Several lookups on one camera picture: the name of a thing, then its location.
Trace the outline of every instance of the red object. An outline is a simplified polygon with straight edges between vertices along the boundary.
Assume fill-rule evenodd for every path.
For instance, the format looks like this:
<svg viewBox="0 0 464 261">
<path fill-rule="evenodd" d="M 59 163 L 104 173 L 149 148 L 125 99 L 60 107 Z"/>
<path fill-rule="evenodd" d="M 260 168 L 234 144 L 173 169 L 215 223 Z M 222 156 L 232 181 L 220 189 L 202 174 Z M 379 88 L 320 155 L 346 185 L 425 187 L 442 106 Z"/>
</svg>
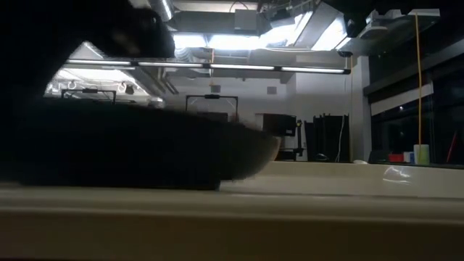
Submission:
<svg viewBox="0 0 464 261">
<path fill-rule="evenodd" d="M 390 162 L 404 162 L 405 157 L 403 154 L 389 154 Z"/>
</svg>

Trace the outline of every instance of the metal frame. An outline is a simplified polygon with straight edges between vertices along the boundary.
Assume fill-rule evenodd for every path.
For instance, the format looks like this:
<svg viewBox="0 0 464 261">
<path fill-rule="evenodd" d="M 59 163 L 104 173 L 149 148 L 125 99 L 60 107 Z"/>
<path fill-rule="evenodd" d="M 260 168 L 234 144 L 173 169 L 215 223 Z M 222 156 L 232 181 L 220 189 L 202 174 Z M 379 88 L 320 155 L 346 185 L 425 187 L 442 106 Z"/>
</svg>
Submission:
<svg viewBox="0 0 464 261">
<path fill-rule="evenodd" d="M 85 60 L 85 59 L 69 59 L 65 66 L 73 65 L 98 65 L 112 66 L 115 69 L 121 67 L 166 67 L 166 68 L 186 68 L 186 69 L 214 69 L 214 70 L 253 70 L 265 72 L 283 72 L 283 73 L 320 73 L 320 74 L 335 74 L 348 75 L 351 73 L 347 68 L 332 68 L 332 67 L 302 67 L 302 66 L 282 66 L 282 65 L 243 65 L 243 68 L 237 67 L 241 65 L 232 64 L 211 64 L 211 63 L 185 63 L 185 62 L 161 62 L 161 61 L 136 61 L 133 59 L 127 60 Z M 230 65 L 231 68 L 214 68 L 215 65 Z"/>
<path fill-rule="evenodd" d="M 70 90 L 70 89 L 62 89 L 61 90 L 61 99 L 65 98 L 65 94 L 69 92 L 81 92 L 83 94 L 97 94 L 97 93 L 111 93 L 113 94 L 112 104 L 116 104 L 116 91 L 103 91 L 103 90 L 96 90 L 96 89 L 79 89 L 79 90 Z"/>
<path fill-rule="evenodd" d="M 189 108 L 189 99 L 192 97 L 205 98 L 205 99 L 221 99 L 221 98 L 235 99 L 235 115 L 236 117 L 239 116 L 239 97 L 238 96 L 221 96 L 217 94 L 187 95 L 186 96 L 186 111 Z"/>
</svg>

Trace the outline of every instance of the orange cord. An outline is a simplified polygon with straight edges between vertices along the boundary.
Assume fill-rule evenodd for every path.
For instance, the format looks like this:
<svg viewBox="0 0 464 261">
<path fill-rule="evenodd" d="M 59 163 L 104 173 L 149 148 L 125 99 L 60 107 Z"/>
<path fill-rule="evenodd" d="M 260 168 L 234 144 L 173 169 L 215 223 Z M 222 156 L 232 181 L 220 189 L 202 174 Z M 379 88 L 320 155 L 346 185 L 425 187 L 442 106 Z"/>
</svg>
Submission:
<svg viewBox="0 0 464 261">
<path fill-rule="evenodd" d="M 415 36 L 418 50 L 418 74 L 419 74 L 419 155 L 418 162 L 421 162 L 421 146 L 422 146 L 422 67 L 421 67 L 421 42 L 419 39 L 419 18 L 418 13 L 415 13 Z"/>
</svg>

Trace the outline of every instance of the white counter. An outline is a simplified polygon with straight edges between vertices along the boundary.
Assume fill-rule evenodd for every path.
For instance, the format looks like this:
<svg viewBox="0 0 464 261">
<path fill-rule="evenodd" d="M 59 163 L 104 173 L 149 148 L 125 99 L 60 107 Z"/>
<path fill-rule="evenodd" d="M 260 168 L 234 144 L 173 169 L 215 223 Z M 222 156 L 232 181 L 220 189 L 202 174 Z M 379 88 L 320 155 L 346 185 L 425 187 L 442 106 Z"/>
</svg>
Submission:
<svg viewBox="0 0 464 261">
<path fill-rule="evenodd" d="M 463 174 L 273 162 L 220 191 L 4 187 L 0 258 L 284 260 L 304 253 L 400 260 L 404 253 L 449 254 L 451 237 L 464 232 Z"/>
</svg>

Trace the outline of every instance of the ceiling light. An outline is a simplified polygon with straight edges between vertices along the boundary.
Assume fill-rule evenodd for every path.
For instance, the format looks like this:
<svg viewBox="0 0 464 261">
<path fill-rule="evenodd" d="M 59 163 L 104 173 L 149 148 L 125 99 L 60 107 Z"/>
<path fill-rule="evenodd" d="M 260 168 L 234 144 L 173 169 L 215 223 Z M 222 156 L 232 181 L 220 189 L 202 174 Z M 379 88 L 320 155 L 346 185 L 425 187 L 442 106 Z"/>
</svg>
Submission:
<svg viewBox="0 0 464 261">
<path fill-rule="evenodd" d="M 175 48 L 184 49 L 186 47 L 205 47 L 206 41 L 201 34 L 183 34 L 176 33 L 173 35 Z"/>
<path fill-rule="evenodd" d="M 347 37 L 342 17 L 337 17 L 320 36 L 318 42 L 311 48 L 314 51 L 331 51 Z"/>
<path fill-rule="evenodd" d="M 336 50 L 340 50 L 343 48 L 343 46 L 346 46 L 348 42 L 351 41 L 351 38 L 346 37 L 337 47 L 335 47 Z"/>
<path fill-rule="evenodd" d="M 259 40 L 257 36 L 215 35 L 208 46 L 218 50 L 255 50 Z"/>
<path fill-rule="evenodd" d="M 326 68 L 308 68 L 308 67 L 282 67 L 283 72 L 293 73 L 345 73 L 343 69 L 326 69 Z"/>
<path fill-rule="evenodd" d="M 121 66 L 101 66 L 105 70 L 135 70 L 135 67 L 121 67 Z"/>
<path fill-rule="evenodd" d="M 212 69 L 242 69 L 242 70 L 274 70 L 274 66 L 262 65 L 214 65 L 211 64 Z"/>
<path fill-rule="evenodd" d="M 124 61 L 105 61 L 105 60 L 86 60 L 86 59 L 69 59 L 68 64 L 74 65 L 131 65 L 131 62 Z"/>
<path fill-rule="evenodd" d="M 169 7 L 169 4 L 167 3 L 167 0 L 161 0 L 162 6 L 164 7 L 164 11 L 166 12 L 166 16 L 169 17 L 169 20 L 171 17 L 173 17 L 173 13 L 171 12 L 171 8 Z"/>
<path fill-rule="evenodd" d="M 300 15 L 295 17 L 295 23 L 297 24 L 297 26 L 294 32 L 288 38 L 287 44 L 286 44 L 287 46 L 295 44 L 295 42 L 298 40 L 299 36 L 303 33 L 303 30 L 306 28 L 306 25 L 310 21 L 310 18 L 312 17 L 312 12 L 307 12 L 301 15 L 302 17 L 300 17 Z"/>
<path fill-rule="evenodd" d="M 139 62 L 138 65 L 150 67 L 203 68 L 203 64 L 182 62 Z"/>
</svg>

